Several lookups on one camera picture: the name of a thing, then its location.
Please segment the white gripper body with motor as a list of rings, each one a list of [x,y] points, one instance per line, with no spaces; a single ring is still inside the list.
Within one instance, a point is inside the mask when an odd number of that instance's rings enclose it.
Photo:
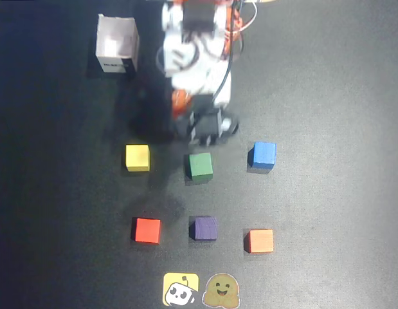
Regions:
[[[192,96],[192,105],[190,106],[190,110],[182,117],[189,117],[192,112],[204,113],[209,109],[226,109],[231,101],[231,75],[228,75],[222,88],[217,92],[222,84],[222,80],[222,77],[216,77],[214,75],[206,78],[206,81],[199,87],[177,88],[174,86],[172,92],[175,89],[184,89]]]

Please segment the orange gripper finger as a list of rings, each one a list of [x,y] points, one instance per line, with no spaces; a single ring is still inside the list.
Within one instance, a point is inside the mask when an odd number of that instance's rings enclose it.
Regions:
[[[175,89],[172,92],[172,117],[178,119],[190,110],[192,105],[192,96],[184,89]]]

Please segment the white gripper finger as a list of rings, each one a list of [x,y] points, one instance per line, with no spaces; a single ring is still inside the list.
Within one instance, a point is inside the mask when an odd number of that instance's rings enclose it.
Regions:
[[[239,129],[239,119],[227,111],[221,113],[221,131],[223,135],[234,135]]]

